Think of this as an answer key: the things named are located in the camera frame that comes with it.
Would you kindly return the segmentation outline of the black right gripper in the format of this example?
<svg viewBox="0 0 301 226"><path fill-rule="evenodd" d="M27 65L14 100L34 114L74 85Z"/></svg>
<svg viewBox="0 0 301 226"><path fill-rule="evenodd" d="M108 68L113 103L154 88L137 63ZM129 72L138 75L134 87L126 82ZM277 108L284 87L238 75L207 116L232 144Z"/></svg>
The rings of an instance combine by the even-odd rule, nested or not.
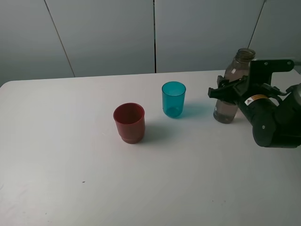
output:
<svg viewBox="0 0 301 226"><path fill-rule="evenodd" d="M236 103L247 120L254 125L260 116L275 110L276 105L271 98L282 102L281 91L267 83L253 83L248 86L247 82L247 77L230 81L219 75L218 88L208 88L208 96L223 102Z"/></svg>

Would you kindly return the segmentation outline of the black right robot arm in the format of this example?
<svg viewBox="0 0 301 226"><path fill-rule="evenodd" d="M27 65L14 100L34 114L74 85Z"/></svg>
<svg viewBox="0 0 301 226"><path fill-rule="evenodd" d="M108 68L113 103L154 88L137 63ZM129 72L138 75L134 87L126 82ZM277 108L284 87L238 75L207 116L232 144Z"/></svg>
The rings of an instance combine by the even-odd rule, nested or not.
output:
<svg viewBox="0 0 301 226"><path fill-rule="evenodd" d="M253 128L258 146L296 148L301 144L301 86L285 92L267 81L253 81L250 76L209 88L208 96L236 104Z"/></svg>

